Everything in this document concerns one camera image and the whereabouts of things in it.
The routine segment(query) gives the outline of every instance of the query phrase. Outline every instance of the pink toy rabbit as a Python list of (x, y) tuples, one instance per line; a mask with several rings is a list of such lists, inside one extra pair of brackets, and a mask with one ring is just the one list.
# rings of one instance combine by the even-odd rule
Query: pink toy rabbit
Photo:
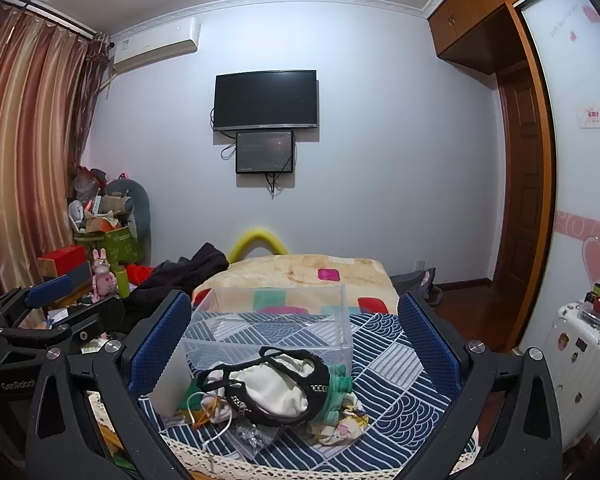
[(107, 252), (104, 249), (93, 250), (93, 281), (91, 288), (91, 299), (93, 303), (100, 301), (106, 296), (118, 292), (118, 281), (110, 270), (107, 261)]

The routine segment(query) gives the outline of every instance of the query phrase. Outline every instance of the bed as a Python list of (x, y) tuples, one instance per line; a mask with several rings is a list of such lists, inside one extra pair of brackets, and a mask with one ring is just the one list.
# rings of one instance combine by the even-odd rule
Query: bed
[[(194, 303), (215, 287), (316, 286), (341, 283), (354, 343), (354, 391), (370, 417), (366, 433), (339, 446), (320, 446), (299, 428), (287, 428), (266, 450), (246, 462), (222, 436), (202, 452), (202, 443), (217, 434), (211, 424), (193, 430), (169, 426), (147, 398), (140, 407), (174, 454), (194, 475), (222, 480), (311, 478), (355, 480), (369, 474), (393, 478), (430, 435), (450, 404), (438, 393), (398, 322), (398, 296), (382, 265), (364, 258), (321, 254), (263, 256), (234, 263), (196, 288)], [(91, 404), (104, 435), (113, 427), (98, 394)], [(478, 451), (477, 429), (456, 469), (473, 462)]]

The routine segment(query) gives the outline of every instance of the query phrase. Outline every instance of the curtain rod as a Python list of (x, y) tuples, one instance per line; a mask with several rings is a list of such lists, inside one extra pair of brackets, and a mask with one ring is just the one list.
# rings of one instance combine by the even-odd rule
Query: curtain rod
[(21, 7), (26, 10), (30, 10), (42, 18), (46, 18), (48, 20), (52, 20), (53, 22), (66, 27), (79, 36), (83, 37), (85, 40), (92, 40), (96, 35), (96, 31), (92, 28), (87, 27), (75, 20), (72, 20), (69, 16), (62, 14), (51, 7), (47, 7), (35, 0), (1, 0), (6, 4), (11, 4), (17, 7)]

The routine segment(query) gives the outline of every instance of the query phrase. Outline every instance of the baseboard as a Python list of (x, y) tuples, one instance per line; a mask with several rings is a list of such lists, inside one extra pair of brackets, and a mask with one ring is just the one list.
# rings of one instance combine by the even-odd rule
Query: baseboard
[(479, 278), (478, 280), (466, 280), (465, 282), (446, 282), (436, 283), (441, 290), (458, 290), (459, 288), (469, 288), (471, 286), (491, 286), (489, 278)]

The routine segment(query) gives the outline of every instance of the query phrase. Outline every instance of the sliding closet door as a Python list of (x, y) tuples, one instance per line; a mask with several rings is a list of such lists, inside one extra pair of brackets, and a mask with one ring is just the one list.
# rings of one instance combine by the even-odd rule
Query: sliding closet door
[(560, 306), (600, 283), (600, 17), (589, 0), (529, 0), (522, 15), (546, 79), (557, 159), (554, 233), (526, 349), (542, 346)]

